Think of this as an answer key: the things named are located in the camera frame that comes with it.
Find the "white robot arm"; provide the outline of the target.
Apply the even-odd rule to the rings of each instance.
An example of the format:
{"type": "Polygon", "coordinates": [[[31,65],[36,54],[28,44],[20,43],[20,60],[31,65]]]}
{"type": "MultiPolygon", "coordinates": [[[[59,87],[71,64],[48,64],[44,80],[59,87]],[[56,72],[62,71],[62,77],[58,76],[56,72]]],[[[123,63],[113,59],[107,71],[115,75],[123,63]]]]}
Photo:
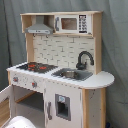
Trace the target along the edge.
{"type": "Polygon", "coordinates": [[[16,116],[11,119],[4,128],[36,128],[35,125],[23,116],[16,116]]]}

